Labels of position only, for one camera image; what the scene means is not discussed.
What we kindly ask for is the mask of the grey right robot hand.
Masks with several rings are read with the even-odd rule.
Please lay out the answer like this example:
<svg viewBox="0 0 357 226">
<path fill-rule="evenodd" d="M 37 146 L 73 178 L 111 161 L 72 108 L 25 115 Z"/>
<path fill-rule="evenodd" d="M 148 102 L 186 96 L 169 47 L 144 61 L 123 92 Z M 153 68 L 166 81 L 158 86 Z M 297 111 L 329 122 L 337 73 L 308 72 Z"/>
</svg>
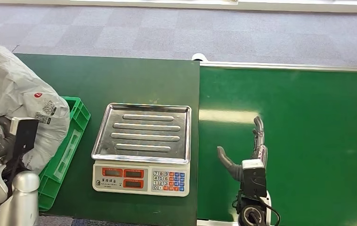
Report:
<svg viewBox="0 0 357 226">
<path fill-rule="evenodd" d="M 224 148 L 217 146 L 217 155 L 220 162 L 229 172 L 230 176 L 239 182 L 243 179 L 244 170 L 265 169 L 268 160 L 268 148 L 265 145 L 263 121 L 259 116 L 256 116 L 253 121 L 256 127 L 252 130 L 254 135 L 254 147 L 251 158 L 244 160 L 245 163 L 235 164 L 230 158 L 227 157 Z"/>
</svg>

